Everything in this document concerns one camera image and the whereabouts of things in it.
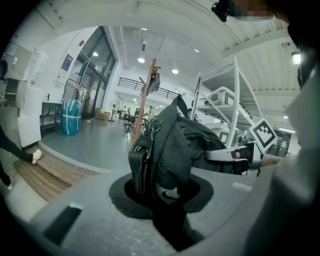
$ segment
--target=blue barrel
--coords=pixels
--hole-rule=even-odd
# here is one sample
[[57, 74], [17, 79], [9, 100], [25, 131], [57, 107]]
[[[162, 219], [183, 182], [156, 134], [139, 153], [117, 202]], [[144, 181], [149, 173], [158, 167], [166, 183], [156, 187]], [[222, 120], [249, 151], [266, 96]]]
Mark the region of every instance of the blue barrel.
[[81, 100], [66, 98], [62, 102], [61, 129], [64, 134], [75, 135], [81, 126]]

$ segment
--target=sign on wall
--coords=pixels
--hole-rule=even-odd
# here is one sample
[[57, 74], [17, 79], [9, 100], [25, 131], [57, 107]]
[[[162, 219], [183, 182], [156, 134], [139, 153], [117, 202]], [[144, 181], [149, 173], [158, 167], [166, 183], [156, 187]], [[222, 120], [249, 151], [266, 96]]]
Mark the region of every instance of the sign on wall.
[[63, 63], [62, 63], [62, 66], [60, 68], [60, 71], [59, 71], [59, 76], [63, 77], [63, 78], [66, 78], [67, 76], [67, 73], [68, 73], [68, 70], [70, 68], [70, 65], [73, 61], [73, 57], [71, 57], [69, 54], [66, 55]]
[[15, 56], [16, 54], [16, 50], [17, 50], [18, 46], [12, 42], [8, 43], [8, 45], [6, 46], [4, 53], [11, 55], [11, 56]]
[[262, 152], [265, 152], [278, 140], [277, 134], [265, 118], [258, 121], [249, 131]]

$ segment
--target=wooden pole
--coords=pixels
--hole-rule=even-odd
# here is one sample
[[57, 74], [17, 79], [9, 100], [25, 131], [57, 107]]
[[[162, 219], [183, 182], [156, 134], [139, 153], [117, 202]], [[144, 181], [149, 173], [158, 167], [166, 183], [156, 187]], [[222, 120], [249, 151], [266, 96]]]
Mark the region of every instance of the wooden pole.
[[135, 143], [137, 141], [137, 139], [138, 139], [138, 137], [140, 135], [141, 120], [142, 120], [142, 116], [143, 116], [143, 113], [144, 113], [145, 103], [146, 103], [146, 99], [147, 99], [147, 92], [148, 92], [148, 89], [149, 89], [149, 86], [150, 86], [151, 78], [152, 78], [152, 76], [154, 75], [154, 72], [155, 72], [156, 61], [157, 61], [157, 59], [154, 58], [153, 61], [152, 61], [151, 67], [150, 67], [148, 79], [146, 81], [146, 87], [144, 89], [142, 100], [141, 100], [139, 116], [138, 116], [138, 120], [136, 121], [133, 143]]

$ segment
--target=poster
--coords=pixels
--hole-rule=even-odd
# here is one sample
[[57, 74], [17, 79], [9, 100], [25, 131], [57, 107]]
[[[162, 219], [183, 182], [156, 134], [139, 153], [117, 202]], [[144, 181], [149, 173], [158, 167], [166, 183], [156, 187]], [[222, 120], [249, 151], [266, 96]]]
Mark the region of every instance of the poster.
[[11, 56], [15, 56], [17, 48], [18, 48], [17, 45], [10, 42], [5, 48], [4, 53]]
[[62, 66], [60, 68], [60, 71], [59, 71], [59, 76], [63, 77], [63, 78], [66, 78], [67, 76], [67, 73], [68, 73], [68, 70], [70, 68], [70, 65], [73, 61], [73, 57], [71, 57], [69, 54], [66, 55], [63, 63], [62, 63]]

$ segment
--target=black pants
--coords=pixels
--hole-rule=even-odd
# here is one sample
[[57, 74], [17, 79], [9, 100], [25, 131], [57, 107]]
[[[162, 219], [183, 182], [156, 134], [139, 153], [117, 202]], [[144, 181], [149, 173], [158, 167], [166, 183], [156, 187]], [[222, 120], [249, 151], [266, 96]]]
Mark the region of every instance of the black pants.
[[[33, 154], [28, 154], [24, 151], [22, 151], [20, 148], [17, 147], [16, 144], [14, 144], [4, 133], [2, 130], [2, 127], [0, 125], [0, 148], [11, 152], [14, 154], [17, 158], [24, 160], [28, 163], [32, 163], [33, 160]], [[5, 173], [2, 164], [0, 162], [0, 179], [2, 182], [6, 185], [9, 186], [11, 181], [10, 177]]]

